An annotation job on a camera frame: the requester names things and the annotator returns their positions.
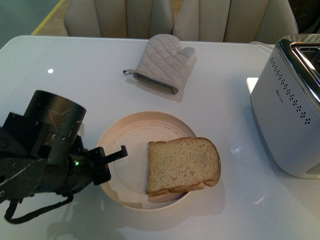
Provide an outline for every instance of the slice of bread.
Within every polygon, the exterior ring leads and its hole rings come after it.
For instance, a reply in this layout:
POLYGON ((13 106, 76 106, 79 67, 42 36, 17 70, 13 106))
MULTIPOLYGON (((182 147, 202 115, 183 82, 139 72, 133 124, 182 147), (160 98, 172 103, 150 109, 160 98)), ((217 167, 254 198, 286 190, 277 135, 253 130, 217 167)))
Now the slice of bread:
POLYGON ((155 197, 213 187, 221 174, 215 145, 203 137, 149 142, 146 194, 155 197))

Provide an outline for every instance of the oven mitt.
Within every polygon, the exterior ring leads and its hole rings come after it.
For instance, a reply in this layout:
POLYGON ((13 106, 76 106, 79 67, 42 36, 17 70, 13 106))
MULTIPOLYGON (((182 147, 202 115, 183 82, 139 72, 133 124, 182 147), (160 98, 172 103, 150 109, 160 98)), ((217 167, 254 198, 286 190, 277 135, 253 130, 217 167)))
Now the oven mitt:
POLYGON ((158 34, 148 41, 136 70, 123 70, 123 74, 176 94, 196 59, 193 47, 181 49, 176 36, 158 34))

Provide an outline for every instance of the toaster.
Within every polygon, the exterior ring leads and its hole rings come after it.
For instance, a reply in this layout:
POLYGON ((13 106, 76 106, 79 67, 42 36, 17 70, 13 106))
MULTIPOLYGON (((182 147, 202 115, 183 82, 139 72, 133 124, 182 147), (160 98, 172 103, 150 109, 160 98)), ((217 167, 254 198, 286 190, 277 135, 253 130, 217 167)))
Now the toaster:
POLYGON ((266 151, 288 174, 320 179, 320 34, 280 39, 250 95, 266 151))

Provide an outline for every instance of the white table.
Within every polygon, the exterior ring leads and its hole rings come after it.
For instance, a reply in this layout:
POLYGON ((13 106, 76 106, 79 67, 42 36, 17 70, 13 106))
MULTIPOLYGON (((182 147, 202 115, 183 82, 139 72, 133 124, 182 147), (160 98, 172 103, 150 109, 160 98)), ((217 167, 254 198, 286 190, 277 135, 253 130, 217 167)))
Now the white table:
MULTIPOLYGON (((248 77, 259 77, 271 49, 263 45, 181 42, 197 62, 184 91, 171 95, 137 83, 134 69, 146 40, 22 36, 0 51, 0 125, 23 115, 35 90, 87 109, 83 143, 93 149, 124 116, 159 111, 187 123, 217 147, 215 187, 180 203, 144 212, 113 202, 89 185, 64 207, 21 225, 0 217, 1 240, 318 240, 320 181, 292 177, 268 159, 254 124, 248 77)), ((15 217, 62 201, 54 193, 25 198, 15 217)), ((0 205, 4 215, 9 202, 0 205)))

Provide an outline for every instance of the white chair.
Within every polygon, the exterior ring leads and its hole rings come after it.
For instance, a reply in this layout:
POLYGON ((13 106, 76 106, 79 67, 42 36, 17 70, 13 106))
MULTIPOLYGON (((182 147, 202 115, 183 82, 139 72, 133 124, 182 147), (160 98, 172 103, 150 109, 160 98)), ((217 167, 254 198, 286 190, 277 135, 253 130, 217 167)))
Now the white chair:
POLYGON ((173 30, 182 41, 265 44, 297 33, 288 0, 183 0, 173 30))
POLYGON ((149 39, 172 34, 171 0, 71 0, 64 15, 69 36, 149 39))

